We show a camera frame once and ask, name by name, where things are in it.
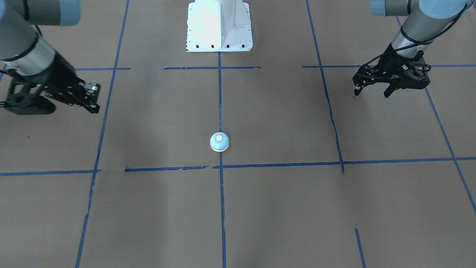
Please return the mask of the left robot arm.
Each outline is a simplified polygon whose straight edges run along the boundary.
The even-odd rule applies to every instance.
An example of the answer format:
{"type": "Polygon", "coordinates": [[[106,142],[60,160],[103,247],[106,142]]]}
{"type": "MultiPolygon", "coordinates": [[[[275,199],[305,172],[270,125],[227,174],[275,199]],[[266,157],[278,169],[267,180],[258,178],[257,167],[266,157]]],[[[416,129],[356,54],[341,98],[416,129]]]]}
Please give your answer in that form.
{"type": "Polygon", "coordinates": [[[370,10],[377,16],[406,16],[386,50],[364,63],[353,76],[354,97],[364,87],[386,83],[388,98],[399,89],[424,89],[430,84],[431,70],[423,56],[432,42],[446,33],[474,5],[473,0],[371,0],[370,10]]]}

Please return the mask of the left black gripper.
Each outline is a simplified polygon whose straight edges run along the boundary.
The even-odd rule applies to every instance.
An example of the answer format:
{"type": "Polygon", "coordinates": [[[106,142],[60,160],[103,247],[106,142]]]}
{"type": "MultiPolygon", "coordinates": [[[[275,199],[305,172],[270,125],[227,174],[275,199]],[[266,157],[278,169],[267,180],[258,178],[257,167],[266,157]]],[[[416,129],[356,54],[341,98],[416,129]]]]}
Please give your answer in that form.
{"type": "Polygon", "coordinates": [[[359,96],[364,87],[374,83],[388,83],[389,85],[384,90],[383,95],[386,99],[389,98],[397,90],[396,84],[399,79],[397,68],[411,59],[417,60],[419,57],[423,57],[424,52],[419,50],[415,56],[406,58],[401,56],[398,51],[394,51],[392,44],[389,44],[383,54],[376,66],[361,66],[353,76],[354,98],[359,96]]]}

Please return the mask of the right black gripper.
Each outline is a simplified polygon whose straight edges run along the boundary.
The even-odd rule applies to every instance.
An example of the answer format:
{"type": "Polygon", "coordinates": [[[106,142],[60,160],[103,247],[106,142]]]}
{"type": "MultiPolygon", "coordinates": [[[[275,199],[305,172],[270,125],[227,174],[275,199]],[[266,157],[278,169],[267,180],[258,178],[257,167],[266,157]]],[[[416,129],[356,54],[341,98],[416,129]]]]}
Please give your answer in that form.
{"type": "Polygon", "coordinates": [[[37,76],[37,83],[44,86],[45,92],[51,94],[53,99],[67,105],[78,105],[91,114],[99,113],[100,105],[97,104],[97,99],[102,85],[86,84],[59,52],[55,52],[51,64],[37,76]]]}

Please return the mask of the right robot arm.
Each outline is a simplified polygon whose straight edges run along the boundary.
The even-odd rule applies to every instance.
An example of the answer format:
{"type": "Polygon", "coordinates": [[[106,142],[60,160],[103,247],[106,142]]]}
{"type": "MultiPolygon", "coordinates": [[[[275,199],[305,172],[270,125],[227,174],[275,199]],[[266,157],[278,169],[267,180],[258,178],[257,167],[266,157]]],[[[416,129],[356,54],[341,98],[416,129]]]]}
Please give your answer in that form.
{"type": "Polygon", "coordinates": [[[43,37],[39,26],[75,26],[81,19],[78,0],[2,0],[0,58],[11,77],[1,108],[17,115],[52,114],[52,100],[100,111],[101,86],[80,79],[75,68],[43,37]]]}

